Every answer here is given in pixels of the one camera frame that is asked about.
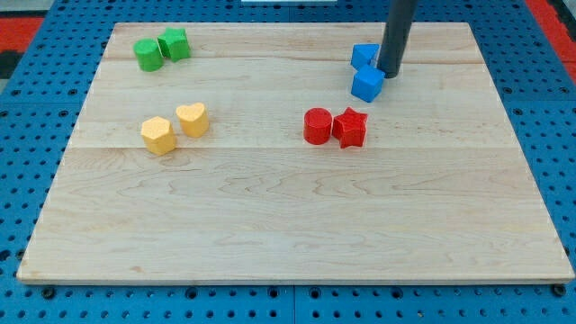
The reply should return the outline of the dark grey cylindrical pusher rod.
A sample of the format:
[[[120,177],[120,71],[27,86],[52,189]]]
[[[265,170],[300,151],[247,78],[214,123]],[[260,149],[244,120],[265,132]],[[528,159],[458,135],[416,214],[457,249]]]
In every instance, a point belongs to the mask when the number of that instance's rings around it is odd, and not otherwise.
[[[392,0],[384,28],[377,68],[386,78],[395,78],[401,67],[418,0]]]

